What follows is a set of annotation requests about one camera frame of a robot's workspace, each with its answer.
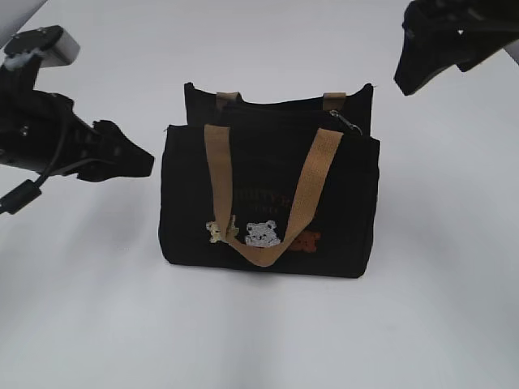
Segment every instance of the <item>white surface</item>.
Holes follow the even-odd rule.
[[[0,220],[0,387],[512,389],[519,382],[519,71],[505,52],[416,96],[407,1],[52,0],[78,61],[38,87],[109,118],[151,179],[55,178]],[[377,85],[375,247],[360,280],[173,267],[160,156],[182,85],[276,101]],[[31,174],[1,168],[0,191]]]
[[[0,47],[18,31],[47,0],[2,0],[0,3]]]

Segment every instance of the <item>tan bag handle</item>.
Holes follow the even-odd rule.
[[[343,92],[324,93],[323,94],[323,111],[340,111],[346,102],[346,94]]]
[[[218,92],[217,93],[217,109],[222,111],[223,108],[228,105],[231,101],[236,101],[238,97],[241,97],[240,92]]]
[[[285,239],[276,246],[259,248],[238,241],[231,226],[233,204],[233,168],[229,145],[229,127],[205,126],[205,148],[211,175],[214,215],[225,241],[256,266],[268,267],[289,248],[311,223],[328,176],[342,133],[320,129],[302,167],[294,202],[290,210]]]

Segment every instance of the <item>black canvas bag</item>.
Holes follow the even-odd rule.
[[[371,106],[373,101],[373,86],[370,83],[352,94],[325,93],[322,97],[306,100],[285,101],[274,104],[255,104],[245,101],[238,92],[212,94],[196,89],[193,83],[184,85],[186,100],[187,124],[189,126],[204,126],[215,123],[224,107],[229,103],[244,109],[262,110],[263,112],[304,113],[305,111],[336,110],[351,123],[362,128],[365,135],[371,133]]]
[[[317,114],[313,113],[312,120],[302,120],[294,113],[270,116],[260,109],[253,113],[233,113],[231,107],[224,107],[217,119],[231,125],[230,128],[171,126],[168,129],[162,163],[159,231],[168,261],[248,271],[361,276],[373,242],[379,141],[344,130],[338,121],[327,122],[331,118],[326,112],[318,113],[320,119],[312,116]],[[371,99],[361,113],[366,111],[371,116]],[[318,134],[331,132],[319,130],[321,125],[342,136],[314,217],[272,265],[253,264],[221,239],[235,237],[242,246],[254,247],[253,251],[275,250],[285,243],[309,151]],[[215,203],[220,201],[213,201],[215,180],[208,163],[207,127],[223,129],[229,137],[230,212],[234,217],[228,220],[226,231],[215,225]]]

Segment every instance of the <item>black cable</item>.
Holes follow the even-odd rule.
[[[60,155],[62,154],[63,148],[65,146],[66,134],[68,132],[68,121],[66,117],[67,112],[59,104],[58,98],[55,95],[51,95],[50,101],[55,108],[60,122],[60,137],[56,151],[37,180],[34,182],[31,180],[22,182],[15,189],[0,199],[0,215],[5,212],[14,215],[20,209],[24,208],[26,205],[38,198],[41,195],[40,187],[50,177],[54,171]]]
[[[51,95],[50,101],[52,101],[52,104],[54,106],[54,110],[58,114],[59,117],[59,126],[60,126],[60,137],[58,141],[58,146],[56,147],[56,151],[54,152],[54,155],[50,162],[47,164],[47,167],[43,172],[41,172],[39,178],[34,181],[34,184],[40,188],[45,181],[47,181],[50,177],[50,174],[52,174],[54,167],[56,166],[56,162],[58,162],[58,159],[60,155],[62,154],[63,147],[65,146],[65,140],[66,140],[66,133],[68,129],[68,123],[66,121],[66,114],[64,110],[62,109],[62,106],[57,102],[57,97],[55,95]]]

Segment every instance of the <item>white bear embroidery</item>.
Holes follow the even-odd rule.
[[[247,223],[247,232],[245,243],[247,246],[254,247],[272,247],[279,245],[281,240],[277,237],[276,222],[269,220],[267,223]]]

